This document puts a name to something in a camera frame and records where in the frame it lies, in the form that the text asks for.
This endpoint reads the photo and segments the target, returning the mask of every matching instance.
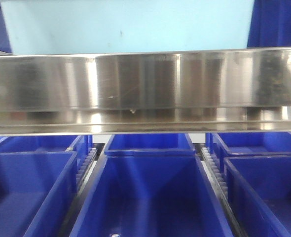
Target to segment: blue crate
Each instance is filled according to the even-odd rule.
[[[0,153],[75,151],[78,168],[82,166],[90,148],[88,136],[18,136],[0,139]]]
[[[0,154],[0,236],[57,236],[76,172],[74,152]]]
[[[291,132],[214,133],[212,146],[223,172],[225,157],[291,155]]]
[[[228,201],[250,237],[291,237],[291,156],[226,158]]]
[[[106,157],[72,237],[233,237],[195,156]]]
[[[105,147],[107,156],[194,155],[195,147],[188,134],[118,134]]]

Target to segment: blue storage bin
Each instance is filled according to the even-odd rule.
[[[13,152],[77,152],[77,166],[88,155],[88,136],[18,136],[0,139],[0,153]]]
[[[225,157],[291,155],[291,132],[214,133],[212,146],[223,172]]]
[[[105,147],[107,156],[194,155],[195,147],[188,134],[118,134]]]
[[[76,172],[74,152],[0,154],[0,237],[57,236]]]
[[[106,157],[72,237],[233,237],[200,160]]]
[[[226,158],[228,201],[250,237],[291,237],[291,156]]]

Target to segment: metal rack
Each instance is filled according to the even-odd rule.
[[[291,130],[291,48],[0,56],[0,135]]]

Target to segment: stainless steel bar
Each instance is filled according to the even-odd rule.
[[[291,48],[0,56],[0,135],[291,130]]]

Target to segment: metal rail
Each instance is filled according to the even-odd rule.
[[[0,135],[291,130],[291,48],[0,56]]]

